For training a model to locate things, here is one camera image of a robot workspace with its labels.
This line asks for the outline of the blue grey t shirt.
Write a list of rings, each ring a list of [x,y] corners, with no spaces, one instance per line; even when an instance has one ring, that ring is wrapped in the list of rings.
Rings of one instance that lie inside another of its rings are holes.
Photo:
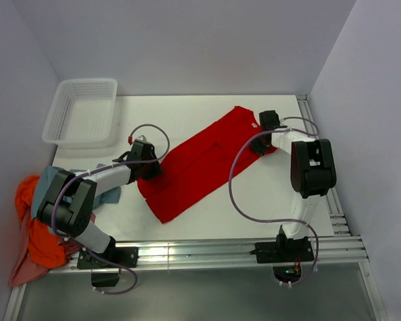
[[[35,219],[37,217],[37,210],[39,209],[39,206],[41,205],[41,202],[43,201],[43,198],[47,190],[49,189],[53,181],[53,178],[60,170],[62,170],[61,167],[48,166],[43,170],[43,172],[39,176],[38,182],[34,189],[33,201],[31,204],[30,214],[32,219]],[[94,199],[93,209],[97,209],[98,207],[104,204],[118,203],[120,200],[120,195],[121,195],[120,187],[115,187],[113,189],[105,191],[102,194],[99,194]]]

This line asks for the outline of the red t shirt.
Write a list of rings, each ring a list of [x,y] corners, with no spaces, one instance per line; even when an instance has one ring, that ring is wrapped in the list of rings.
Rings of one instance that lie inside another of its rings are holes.
[[[260,131],[253,111],[236,106],[172,149],[161,162],[161,175],[138,181],[151,212],[168,223],[227,183],[237,153]]]

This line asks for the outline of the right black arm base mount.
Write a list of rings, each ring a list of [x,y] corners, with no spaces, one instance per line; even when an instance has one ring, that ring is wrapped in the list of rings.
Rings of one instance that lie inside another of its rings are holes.
[[[302,275],[301,264],[314,260],[308,240],[257,242],[249,254],[256,257],[258,264],[286,263],[273,268],[274,276],[282,282],[298,281]]]

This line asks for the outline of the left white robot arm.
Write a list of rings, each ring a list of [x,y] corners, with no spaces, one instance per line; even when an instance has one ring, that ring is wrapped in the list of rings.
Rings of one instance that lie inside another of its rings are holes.
[[[45,192],[35,218],[84,245],[93,253],[96,263],[109,267],[118,261],[118,250],[116,240],[91,221],[96,198],[112,189],[161,174],[154,145],[137,139],[131,150],[90,176],[60,169]]]

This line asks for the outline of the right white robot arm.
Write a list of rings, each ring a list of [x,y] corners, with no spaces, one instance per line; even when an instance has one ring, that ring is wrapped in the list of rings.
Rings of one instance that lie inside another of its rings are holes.
[[[335,187],[337,175],[331,142],[318,139],[302,129],[285,124],[274,110],[259,114],[264,134],[250,143],[250,149],[261,156],[273,147],[286,152],[290,158],[289,176],[294,197],[291,203],[291,221],[281,225],[276,253],[289,261],[299,252],[301,242],[307,239],[313,214],[320,199]]]

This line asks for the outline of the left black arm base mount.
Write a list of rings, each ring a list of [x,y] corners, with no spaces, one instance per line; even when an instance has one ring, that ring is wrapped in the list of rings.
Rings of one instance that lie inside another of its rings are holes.
[[[98,292],[108,295],[127,293],[138,283],[138,275],[133,270],[138,262],[137,247],[116,247],[109,253],[97,254],[81,249],[76,268],[91,271],[91,285]],[[112,291],[120,281],[122,272],[129,272],[134,277],[133,284],[125,290]]]

